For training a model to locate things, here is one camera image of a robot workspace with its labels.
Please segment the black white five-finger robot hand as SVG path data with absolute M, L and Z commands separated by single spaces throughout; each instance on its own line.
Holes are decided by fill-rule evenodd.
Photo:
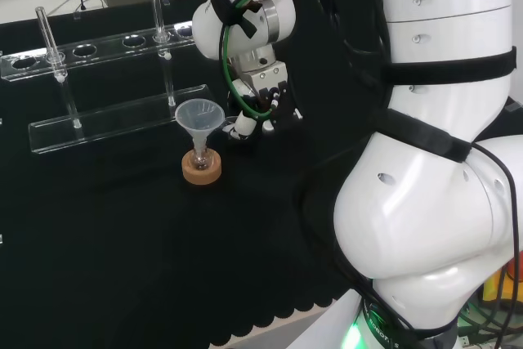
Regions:
M 230 137 L 242 141 L 259 132 L 283 133 L 303 120 L 285 63 L 277 60 L 254 69 L 236 59 L 228 70 L 233 86 L 230 107 L 238 110 L 224 126 Z

